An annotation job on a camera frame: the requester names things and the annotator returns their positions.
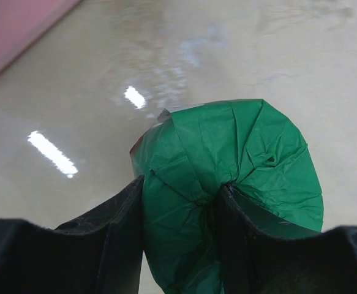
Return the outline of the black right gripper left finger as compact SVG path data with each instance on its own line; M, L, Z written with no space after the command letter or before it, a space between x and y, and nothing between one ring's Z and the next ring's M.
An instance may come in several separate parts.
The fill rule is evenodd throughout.
M0 219L0 293L138 293L143 181L56 229Z

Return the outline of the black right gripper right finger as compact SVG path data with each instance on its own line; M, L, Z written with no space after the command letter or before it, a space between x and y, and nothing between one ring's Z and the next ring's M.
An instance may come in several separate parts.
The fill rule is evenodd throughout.
M215 218L226 293L357 293L357 226L309 230L230 185Z

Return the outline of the green paper roll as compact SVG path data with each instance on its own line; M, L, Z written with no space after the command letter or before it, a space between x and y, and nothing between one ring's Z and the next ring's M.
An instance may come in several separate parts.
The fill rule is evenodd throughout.
M144 176L144 250L165 293L223 293L212 202L231 184L283 220L320 231L323 197L299 129L262 99L165 111L130 150Z

